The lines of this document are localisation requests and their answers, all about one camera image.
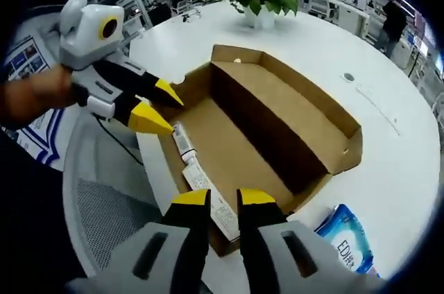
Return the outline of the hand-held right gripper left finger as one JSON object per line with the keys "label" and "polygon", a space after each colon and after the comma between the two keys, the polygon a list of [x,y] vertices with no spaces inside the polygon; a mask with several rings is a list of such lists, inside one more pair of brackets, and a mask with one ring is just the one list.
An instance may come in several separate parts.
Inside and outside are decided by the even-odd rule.
{"label": "hand-held right gripper left finger", "polygon": [[97,275],[67,284],[68,293],[198,293],[209,252],[211,191],[177,195],[158,223],[120,243]]}

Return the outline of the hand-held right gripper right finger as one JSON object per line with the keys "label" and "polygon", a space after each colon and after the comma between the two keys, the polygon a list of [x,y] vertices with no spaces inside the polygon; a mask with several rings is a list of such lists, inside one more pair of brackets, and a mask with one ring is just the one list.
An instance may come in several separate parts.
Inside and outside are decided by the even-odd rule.
{"label": "hand-held right gripper right finger", "polygon": [[288,221],[264,191],[237,190],[239,249],[251,293],[378,293],[382,280],[347,269],[315,231]]}

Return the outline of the person's left hand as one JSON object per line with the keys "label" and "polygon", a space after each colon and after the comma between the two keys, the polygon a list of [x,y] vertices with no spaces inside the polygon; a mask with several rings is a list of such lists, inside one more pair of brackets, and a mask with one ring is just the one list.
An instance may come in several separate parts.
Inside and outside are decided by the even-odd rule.
{"label": "person's left hand", "polygon": [[35,112],[65,108],[76,103],[72,70],[61,64],[24,79],[26,101]]}

